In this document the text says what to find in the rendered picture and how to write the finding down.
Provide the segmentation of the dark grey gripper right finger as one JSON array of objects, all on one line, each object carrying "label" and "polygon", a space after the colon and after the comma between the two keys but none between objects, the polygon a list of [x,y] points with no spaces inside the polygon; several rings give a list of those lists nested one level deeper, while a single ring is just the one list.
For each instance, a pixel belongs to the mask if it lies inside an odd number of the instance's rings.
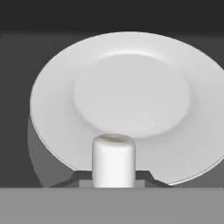
[{"label": "dark grey gripper right finger", "polygon": [[135,187],[169,187],[169,185],[154,179],[149,171],[136,171]]}]

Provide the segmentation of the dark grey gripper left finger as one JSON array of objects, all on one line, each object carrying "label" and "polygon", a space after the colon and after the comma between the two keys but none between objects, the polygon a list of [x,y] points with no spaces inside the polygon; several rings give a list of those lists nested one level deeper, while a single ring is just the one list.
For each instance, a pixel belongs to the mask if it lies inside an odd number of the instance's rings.
[{"label": "dark grey gripper left finger", "polygon": [[69,179],[66,179],[58,184],[52,185],[52,188],[63,188],[63,187],[80,187],[81,180],[91,180],[91,171],[75,171]]}]

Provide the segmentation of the white marshmallow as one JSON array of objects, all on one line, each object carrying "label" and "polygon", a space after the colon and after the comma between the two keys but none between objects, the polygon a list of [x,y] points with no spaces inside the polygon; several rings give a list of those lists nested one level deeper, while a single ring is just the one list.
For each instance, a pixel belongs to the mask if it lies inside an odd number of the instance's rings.
[{"label": "white marshmallow", "polygon": [[131,188],[136,180],[136,145],[128,136],[105,134],[92,143],[94,188]]}]

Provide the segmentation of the grey microwave turntable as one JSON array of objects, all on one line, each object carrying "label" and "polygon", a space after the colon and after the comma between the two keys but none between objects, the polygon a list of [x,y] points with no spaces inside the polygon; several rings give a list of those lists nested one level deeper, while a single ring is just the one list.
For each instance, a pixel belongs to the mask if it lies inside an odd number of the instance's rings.
[{"label": "grey microwave turntable", "polygon": [[[50,187],[69,179],[73,170],[54,157],[40,141],[28,117],[27,144],[33,169],[43,187]],[[224,159],[211,171],[188,182],[176,185],[177,188],[224,188]]]}]

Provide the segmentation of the dark microwave oven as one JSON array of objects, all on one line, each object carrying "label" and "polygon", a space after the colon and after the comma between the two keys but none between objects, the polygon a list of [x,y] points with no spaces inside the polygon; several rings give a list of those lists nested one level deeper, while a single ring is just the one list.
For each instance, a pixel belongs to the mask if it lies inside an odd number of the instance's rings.
[{"label": "dark microwave oven", "polygon": [[184,40],[224,66],[224,0],[0,0],[0,187],[43,187],[27,144],[41,68],[73,42],[121,31]]}]

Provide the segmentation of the white round plate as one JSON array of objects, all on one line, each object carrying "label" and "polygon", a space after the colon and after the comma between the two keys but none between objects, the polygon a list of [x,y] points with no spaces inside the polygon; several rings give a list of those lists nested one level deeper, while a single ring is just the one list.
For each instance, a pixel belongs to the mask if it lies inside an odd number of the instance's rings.
[{"label": "white round plate", "polygon": [[70,45],[39,73],[30,108],[44,146],[74,171],[92,171],[105,134],[133,139],[136,171],[171,186],[224,159],[224,69],[174,38],[124,31]]}]

